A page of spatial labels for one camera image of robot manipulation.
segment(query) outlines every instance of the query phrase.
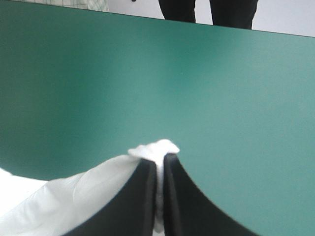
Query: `person's legs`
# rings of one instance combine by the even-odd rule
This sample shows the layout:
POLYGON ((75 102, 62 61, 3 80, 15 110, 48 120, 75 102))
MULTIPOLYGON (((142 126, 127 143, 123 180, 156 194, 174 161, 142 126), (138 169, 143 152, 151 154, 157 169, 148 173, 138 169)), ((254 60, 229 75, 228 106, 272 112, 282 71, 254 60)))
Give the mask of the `person's legs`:
POLYGON ((158 0, 166 20, 196 22, 195 0, 158 0))
POLYGON ((210 0, 213 24, 252 29, 258 0, 210 0))

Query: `green panel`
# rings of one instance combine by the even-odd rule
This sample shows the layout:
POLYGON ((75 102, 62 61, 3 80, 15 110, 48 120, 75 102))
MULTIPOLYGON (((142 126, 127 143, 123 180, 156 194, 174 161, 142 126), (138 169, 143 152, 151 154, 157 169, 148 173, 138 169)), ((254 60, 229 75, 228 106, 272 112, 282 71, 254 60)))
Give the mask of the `green panel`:
POLYGON ((0 1, 0 166, 52 179, 169 138, 215 204, 315 235, 315 39, 0 1))

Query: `green table surface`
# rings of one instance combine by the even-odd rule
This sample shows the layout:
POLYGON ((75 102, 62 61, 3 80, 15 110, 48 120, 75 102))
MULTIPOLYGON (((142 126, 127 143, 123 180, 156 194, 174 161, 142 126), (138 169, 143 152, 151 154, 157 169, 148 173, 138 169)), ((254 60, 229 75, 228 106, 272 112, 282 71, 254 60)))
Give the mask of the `green table surface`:
POLYGON ((315 38, 0 1, 2 168, 66 177, 161 138, 246 227, 314 236, 315 38))

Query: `white cloth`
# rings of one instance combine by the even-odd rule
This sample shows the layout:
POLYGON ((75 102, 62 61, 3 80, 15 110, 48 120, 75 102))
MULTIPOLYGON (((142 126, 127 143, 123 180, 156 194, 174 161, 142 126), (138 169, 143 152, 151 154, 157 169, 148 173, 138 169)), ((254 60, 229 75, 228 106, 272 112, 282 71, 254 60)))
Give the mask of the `white cloth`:
MULTIPOLYGON (((6 188, 6 191, 1 192, 2 206, 9 203, 12 194, 18 194, 21 187, 18 178, 21 178, 21 182, 36 181, 36 186, 28 192, 30 196, 25 194, 27 198, 24 201, 0 215, 0 236, 63 235, 92 217, 114 198, 136 169, 140 158, 158 164, 163 163, 165 154, 178 151, 170 141, 162 140, 130 149, 130 155, 111 158, 87 172, 48 182, 15 177, 1 171, 2 186, 15 189, 9 191, 6 188), (11 181, 10 185, 10 178, 17 178, 17 181, 11 181)), ((10 208, 20 201, 9 203, 10 208)))
POLYGON ((93 11, 109 11, 107 0, 15 0, 40 3, 54 6, 87 9, 93 11))

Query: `black object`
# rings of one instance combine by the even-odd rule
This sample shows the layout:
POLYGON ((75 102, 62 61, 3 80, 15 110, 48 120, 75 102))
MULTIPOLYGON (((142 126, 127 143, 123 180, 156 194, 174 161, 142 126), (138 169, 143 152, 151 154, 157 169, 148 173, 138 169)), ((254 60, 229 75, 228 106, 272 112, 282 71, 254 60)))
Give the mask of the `black object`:
POLYGON ((152 236, 156 178, 155 163, 142 159, 105 207, 64 236, 152 236))
POLYGON ((178 158, 164 158, 166 236, 256 236, 209 201, 192 182, 178 158))
MULTIPOLYGON (((142 159, 106 206, 64 236, 152 236, 156 171, 154 162, 142 159)), ((163 198, 166 236, 257 236, 209 201, 175 154, 164 158, 163 198)))
MULTIPOLYGON (((158 0, 166 20, 196 22, 195 0, 158 0)), ((213 24, 252 28, 258 0, 210 0, 213 24)))

